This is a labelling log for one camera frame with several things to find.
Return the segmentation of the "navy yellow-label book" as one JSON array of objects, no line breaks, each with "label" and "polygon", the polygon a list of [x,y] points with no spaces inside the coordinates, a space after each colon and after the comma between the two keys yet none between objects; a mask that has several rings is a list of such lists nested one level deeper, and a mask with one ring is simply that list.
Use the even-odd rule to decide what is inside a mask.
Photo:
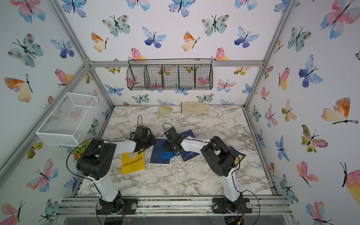
[{"label": "navy yellow-label book", "polygon": [[243,161],[243,159],[246,157],[246,154],[243,154],[243,153],[237,151],[232,146],[230,146],[229,149],[231,151],[231,154],[234,156],[234,164],[236,167]]}]

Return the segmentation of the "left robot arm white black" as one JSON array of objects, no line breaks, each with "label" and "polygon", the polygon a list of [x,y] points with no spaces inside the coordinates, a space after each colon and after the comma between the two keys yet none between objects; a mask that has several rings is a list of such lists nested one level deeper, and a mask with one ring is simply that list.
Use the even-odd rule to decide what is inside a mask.
[{"label": "left robot arm white black", "polygon": [[122,200],[120,191],[115,187],[108,172],[114,155],[124,153],[140,154],[153,146],[156,138],[150,128],[138,126],[129,139],[120,141],[106,141],[94,138],[76,163],[76,169],[81,172],[84,179],[93,182],[100,194],[99,204],[101,209],[96,209],[99,215],[116,215],[134,213],[131,203]]}]

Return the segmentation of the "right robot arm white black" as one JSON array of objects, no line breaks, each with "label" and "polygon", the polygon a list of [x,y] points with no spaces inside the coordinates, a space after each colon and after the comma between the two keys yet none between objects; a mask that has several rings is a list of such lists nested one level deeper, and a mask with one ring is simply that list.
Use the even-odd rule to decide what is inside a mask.
[{"label": "right robot arm white black", "polygon": [[195,152],[202,154],[210,169],[221,178],[224,189],[223,198],[214,198],[211,210],[215,214],[228,212],[241,214],[252,213],[250,200],[238,190],[235,171],[240,168],[242,154],[227,146],[221,138],[214,136],[211,139],[196,139],[182,136],[171,128],[165,132],[168,143],[166,152]]}]

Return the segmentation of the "blue Little Prince book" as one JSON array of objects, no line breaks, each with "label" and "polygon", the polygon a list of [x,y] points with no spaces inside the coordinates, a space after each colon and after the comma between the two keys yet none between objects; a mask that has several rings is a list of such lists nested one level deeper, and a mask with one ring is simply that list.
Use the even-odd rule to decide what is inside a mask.
[{"label": "blue Little Prince book", "polygon": [[[195,138],[196,136],[194,135],[192,130],[188,130],[185,132],[180,133],[181,136],[190,136],[192,138]],[[199,155],[199,153],[196,152],[190,152],[190,151],[184,151],[181,153],[181,157],[183,159],[184,162],[189,161],[195,157],[197,157]]]}]

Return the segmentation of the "blue microfiber cloth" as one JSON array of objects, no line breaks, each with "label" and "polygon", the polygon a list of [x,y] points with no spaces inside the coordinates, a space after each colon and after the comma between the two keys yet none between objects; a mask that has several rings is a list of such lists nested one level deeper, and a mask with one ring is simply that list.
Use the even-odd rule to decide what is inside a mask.
[{"label": "blue microfiber cloth", "polygon": [[161,160],[170,160],[172,158],[174,158],[176,155],[173,152],[167,152],[167,151],[163,151],[160,154],[160,159]]}]

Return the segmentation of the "dark blue yellow-label book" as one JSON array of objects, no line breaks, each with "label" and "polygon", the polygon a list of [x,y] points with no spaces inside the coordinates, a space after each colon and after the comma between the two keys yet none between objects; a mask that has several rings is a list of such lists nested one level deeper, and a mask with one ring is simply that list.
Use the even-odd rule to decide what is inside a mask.
[{"label": "dark blue yellow-label book", "polygon": [[160,159],[160,154],[162,152],[164,152],[164,143],[165,143],[165,141],[167,141],[167,139],[157,139],[157,142],[153,146],[150,163],[152,163],[152,164],[164,164],[164,165],[170,164],[171,160],[161,160]]}]

